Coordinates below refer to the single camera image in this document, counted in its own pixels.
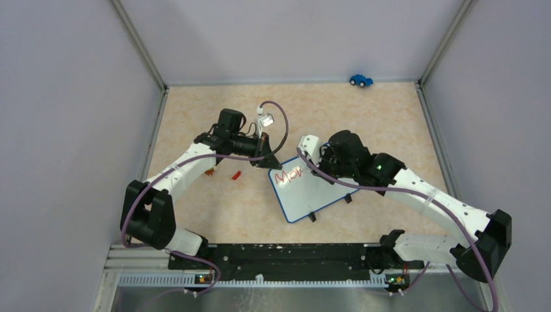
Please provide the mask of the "red marker cap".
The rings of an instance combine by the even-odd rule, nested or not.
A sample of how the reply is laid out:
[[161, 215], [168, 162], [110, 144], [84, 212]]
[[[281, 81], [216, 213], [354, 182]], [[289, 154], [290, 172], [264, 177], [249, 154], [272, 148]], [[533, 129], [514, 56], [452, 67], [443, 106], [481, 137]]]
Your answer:
[[236, 173], [232, 176], [231, 179], [232, 179], [232, 180], [237, 180], [237, 179], [240, 177], [241, 174], [242, 174], [242, 172], [241, 172], [241, 171], [238, 171], [238, 172], [236, 172]]

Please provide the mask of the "blue framed whiteboard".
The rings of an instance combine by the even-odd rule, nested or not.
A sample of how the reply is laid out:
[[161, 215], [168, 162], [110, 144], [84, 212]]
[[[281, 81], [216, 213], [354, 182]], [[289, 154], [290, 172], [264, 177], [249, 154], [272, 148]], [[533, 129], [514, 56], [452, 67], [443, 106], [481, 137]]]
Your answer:
[[340, 200], [350, 203], [352, 194], [358, 191], [316, 177], [299, 157], [283, 162], [280, 170], [270, 169], [268, 179], [285, 220], [290, 224], [309, 218]]

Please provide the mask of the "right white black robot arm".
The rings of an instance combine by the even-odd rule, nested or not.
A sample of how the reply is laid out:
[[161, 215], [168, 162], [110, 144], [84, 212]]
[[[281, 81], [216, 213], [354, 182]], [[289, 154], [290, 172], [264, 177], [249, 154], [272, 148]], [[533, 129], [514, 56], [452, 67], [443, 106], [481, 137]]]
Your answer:
[[384, 246], [381, 260], [390, 268], [405, 261], [434, 261], [456, 264], [467, 276], [486, 282], [475, 251], [491, 277], [495, 277], [511, 247], [512, 218], [498, 209], [493, 213], [470, 206], [417, 176], [414, 171], [387, 153], [370, 153], [359, 136], [342, 130], [328, 143], [308, 140], [301, 143], [310, 161], [323, 173], [322, 179], [352, 179], [363, 187], [406, 204], [447, 230], [450, 238], [402, 233], [395, 242]]

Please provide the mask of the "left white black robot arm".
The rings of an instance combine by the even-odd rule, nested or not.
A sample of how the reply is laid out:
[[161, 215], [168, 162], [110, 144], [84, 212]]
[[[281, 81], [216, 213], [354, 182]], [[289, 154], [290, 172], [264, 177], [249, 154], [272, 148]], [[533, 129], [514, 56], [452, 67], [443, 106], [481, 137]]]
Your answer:
[[146, 181], [130, 182], [123, 202], [122, 237], [130, 236], [157, 250], [182, 253], [190, 267], [204, 267], [209, 258], [207, 249], [202, 247], [206, 240], [177, 227], [174, 205], [178, 198], [222, 159], [248, 161], [257, 168], [282, 167], [265, 131], [274, 123], [273, 115], [259, 107], [251, 135], [242, 132], [245, 123], [241, 112], [223, 109], [211, 129], [198, 135], [176, 161]]

